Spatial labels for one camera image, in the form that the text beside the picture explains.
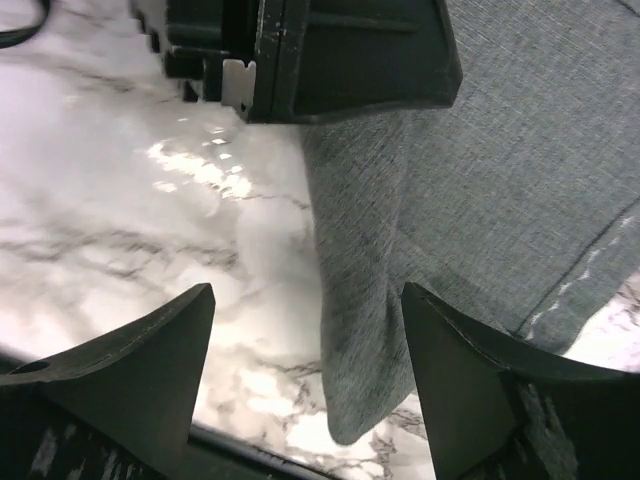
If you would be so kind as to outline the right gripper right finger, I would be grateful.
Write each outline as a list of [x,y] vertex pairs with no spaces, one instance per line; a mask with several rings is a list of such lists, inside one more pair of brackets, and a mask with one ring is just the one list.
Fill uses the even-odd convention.
[[639,377],[494,330],[408,283],[402,310],[439,479],[635,479]]

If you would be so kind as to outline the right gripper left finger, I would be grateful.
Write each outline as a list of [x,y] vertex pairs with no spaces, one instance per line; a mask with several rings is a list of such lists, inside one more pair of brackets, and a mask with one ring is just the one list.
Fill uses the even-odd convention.
[[172,479],[215,298],[197,284],[142,318],[1,377],[4,479]]

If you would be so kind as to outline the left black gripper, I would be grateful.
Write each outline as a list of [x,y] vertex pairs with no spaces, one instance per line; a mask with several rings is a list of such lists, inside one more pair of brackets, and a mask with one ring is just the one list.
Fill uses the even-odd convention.
[[219,103],[246,123],[254,109],[258,1],[132,1],[130,13],[182,100]]

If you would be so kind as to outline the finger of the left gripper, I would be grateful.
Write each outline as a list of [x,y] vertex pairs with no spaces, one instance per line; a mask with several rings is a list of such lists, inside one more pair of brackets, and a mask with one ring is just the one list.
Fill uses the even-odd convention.
[[447,5],[436,0],[262,1],[254,62],[252,123],[449,108],[463,79]]

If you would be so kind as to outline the grey cloth napkin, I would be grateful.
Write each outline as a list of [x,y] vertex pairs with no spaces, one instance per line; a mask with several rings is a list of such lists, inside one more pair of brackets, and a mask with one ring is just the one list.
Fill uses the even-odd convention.
[[639,5],[452,1],[448,110],[301,131],[328,428],[356,442],[413,390],[415,282],[561,354],[639,266]]

